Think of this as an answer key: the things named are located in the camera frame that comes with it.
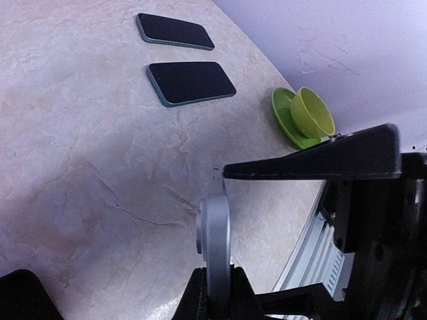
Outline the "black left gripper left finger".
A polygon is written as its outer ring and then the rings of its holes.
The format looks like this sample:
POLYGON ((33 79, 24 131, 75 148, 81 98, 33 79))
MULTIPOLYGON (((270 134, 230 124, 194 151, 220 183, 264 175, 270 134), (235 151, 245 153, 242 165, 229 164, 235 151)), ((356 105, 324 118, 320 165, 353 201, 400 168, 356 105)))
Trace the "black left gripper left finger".
POLYGON ((19 269, 1 277, 1 319, 63 319, 39 278, 19 269))

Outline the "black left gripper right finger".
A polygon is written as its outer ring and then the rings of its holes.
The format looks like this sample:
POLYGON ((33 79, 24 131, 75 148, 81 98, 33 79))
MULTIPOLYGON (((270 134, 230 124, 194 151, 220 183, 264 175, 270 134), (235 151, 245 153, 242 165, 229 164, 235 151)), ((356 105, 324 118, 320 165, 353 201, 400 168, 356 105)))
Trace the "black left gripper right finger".
POLYGON ((394 179, 402 172, 397 126, 383 124, 284 157, 226 165, 223 176, 239 180, 394 179))

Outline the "black smartphone teal edge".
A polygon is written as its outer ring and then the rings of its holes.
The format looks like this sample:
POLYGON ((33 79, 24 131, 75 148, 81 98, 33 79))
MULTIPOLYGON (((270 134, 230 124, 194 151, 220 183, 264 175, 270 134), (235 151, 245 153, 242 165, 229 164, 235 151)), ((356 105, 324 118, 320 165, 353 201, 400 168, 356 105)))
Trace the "black smartphone teal edge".
POLYGON ((138 13, 136 24, 141 38, 148 43, 213 51, 215 45, 205 28, 197 23, 159 15, 138 13))
POLYGON ((213 61, 152 63, 147 77, 166 107, 233 97, 236 88, 220 64, 213 61))

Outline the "green bowl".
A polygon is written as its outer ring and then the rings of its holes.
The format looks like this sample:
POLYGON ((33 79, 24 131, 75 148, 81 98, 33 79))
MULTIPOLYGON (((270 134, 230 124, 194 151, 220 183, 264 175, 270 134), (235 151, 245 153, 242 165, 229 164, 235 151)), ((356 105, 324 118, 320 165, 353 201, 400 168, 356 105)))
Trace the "green bowl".
POLYGON ((291 118, 304 136, 320 139, 336 133, 334 119, 326 104, 310 88, 301 87, 290 103, 291 118))

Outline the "front aluminium rail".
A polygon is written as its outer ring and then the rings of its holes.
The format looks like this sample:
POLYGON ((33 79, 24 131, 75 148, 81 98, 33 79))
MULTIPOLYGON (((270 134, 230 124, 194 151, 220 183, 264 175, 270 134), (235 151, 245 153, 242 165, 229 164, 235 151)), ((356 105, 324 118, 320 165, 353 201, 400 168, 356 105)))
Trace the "front aluminium rail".
POLYGON ((325 196, 322 186, 274 291, 321 283, 333 300, 344 299, 348 284, 345 256, 335 246, 334 227, 322 213, 325 196))

